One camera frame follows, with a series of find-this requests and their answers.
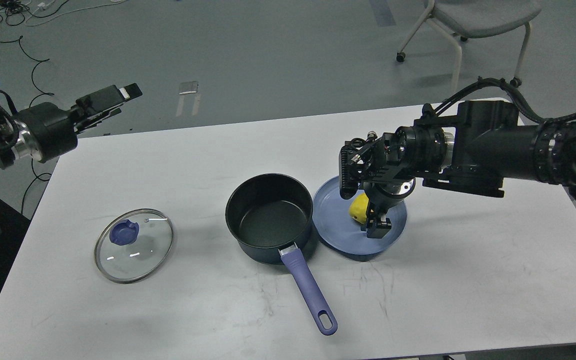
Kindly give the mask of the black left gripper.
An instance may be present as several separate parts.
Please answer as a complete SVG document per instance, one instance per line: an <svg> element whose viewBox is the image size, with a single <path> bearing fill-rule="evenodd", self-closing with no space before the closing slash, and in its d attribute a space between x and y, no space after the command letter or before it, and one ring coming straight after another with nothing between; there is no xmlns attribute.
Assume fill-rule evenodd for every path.
<svg viewBox="0 0 576 360"><path fill-rule="evenodd" d="M19 129L14 159L31 157L45 163L60 157L77 147L77 135L121 114L122 105L142 95L136 83L123 88L110 85L78 98L67 110L50 102L23 109L14 114Z"/></svg>

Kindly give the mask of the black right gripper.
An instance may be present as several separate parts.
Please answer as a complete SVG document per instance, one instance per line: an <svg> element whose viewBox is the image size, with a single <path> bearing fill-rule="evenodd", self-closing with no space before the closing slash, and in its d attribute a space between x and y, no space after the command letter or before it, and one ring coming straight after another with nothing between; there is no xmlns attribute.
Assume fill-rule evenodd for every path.
<svg viewBox="0 0 576 360"><path fill-rule="evenodd" d="M368 198L366 220L361 230L368 239L382 239L393 227L388 211L403 202L416 187L416 179L395 178L390 183L363 182L363 191Z"/></svg>

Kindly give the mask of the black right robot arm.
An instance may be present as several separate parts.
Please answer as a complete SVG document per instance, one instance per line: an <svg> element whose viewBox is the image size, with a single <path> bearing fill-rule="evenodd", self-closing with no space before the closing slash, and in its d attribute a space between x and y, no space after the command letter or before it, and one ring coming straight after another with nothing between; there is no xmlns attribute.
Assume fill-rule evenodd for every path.
<svg viewBox="0 0 576 360"><path fill-rule="evenodd" d="M505 178L568 189L576 200L576 112L544 118L514 82L478 78L438 107L425 104L412 126L346 141L339 153L339 194L368 197L362 231L381 239L386 217L422 186L503 198Z"/></svg>

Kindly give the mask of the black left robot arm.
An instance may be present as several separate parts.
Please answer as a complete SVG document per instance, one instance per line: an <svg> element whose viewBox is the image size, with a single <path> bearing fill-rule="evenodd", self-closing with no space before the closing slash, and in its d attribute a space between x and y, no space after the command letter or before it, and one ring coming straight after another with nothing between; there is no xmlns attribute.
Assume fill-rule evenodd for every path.
<svg viewBox="0 0 576 360"><path fill-rule="evenodd" d="M80 134L116 116L124 104L141 95L135 83L111 85L78 98L69 109L42 102L22 110L5 95L7 108L0 104L0 168L25 157L45 163L74 150Z"/></svg>

